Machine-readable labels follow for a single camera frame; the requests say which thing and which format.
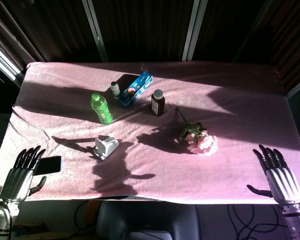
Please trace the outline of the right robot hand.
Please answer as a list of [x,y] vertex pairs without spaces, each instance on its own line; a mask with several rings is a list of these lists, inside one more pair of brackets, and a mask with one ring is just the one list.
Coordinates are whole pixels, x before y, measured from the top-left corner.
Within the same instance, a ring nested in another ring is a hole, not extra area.
[[254,194],[273,198],[280,205],[300,203],[300,185],[296,175],[289,168],[282,153],[259,145],[253,149],[263,173],[267,179],[269,190],[260,190],[248,184],[246,187]]

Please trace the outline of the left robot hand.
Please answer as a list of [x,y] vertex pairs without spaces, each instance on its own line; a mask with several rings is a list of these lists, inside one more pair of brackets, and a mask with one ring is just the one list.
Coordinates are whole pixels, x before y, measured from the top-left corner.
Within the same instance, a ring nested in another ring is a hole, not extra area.
[[38,145],[35,148],[23,149],[18,154],[0,192],[3,202],[19,204],[43,188],[47,180],[46,176],[41,178],[37,186],[31,187],[31,184],[45,151]]

